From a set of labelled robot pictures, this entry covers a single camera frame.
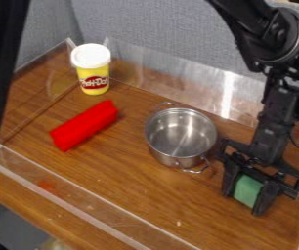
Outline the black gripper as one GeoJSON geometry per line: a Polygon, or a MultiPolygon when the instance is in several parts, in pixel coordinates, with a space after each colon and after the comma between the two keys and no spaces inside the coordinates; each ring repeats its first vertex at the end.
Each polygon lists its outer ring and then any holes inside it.
{"type": "Polygon", "coordinates": [[[279,195],[283,194],[291,199],[299,197],[299,171],[282,158],[267,164],[250,155],[245,144],[222,139],[217,159],[223,168],[221,183],[223,196],[231,196],[235,182],[242,175],[247,175],[263,185],[251,210],[254,216],[262,216],[279,195]]]}

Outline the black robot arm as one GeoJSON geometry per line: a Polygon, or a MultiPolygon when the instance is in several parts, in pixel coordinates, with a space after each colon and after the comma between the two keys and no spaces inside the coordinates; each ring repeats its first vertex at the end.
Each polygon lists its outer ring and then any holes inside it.
{"type": "Polygon", "coordinates": [[[245,65],[266,76],[263,109],[249,144],[229,139],[217,155],[223,165],[221,191],[261,216],[279,195],[299,196],[299,170],[285,162],[299,123],[299,14],[265,0],[207,0],[234,37],[245,65]]]}

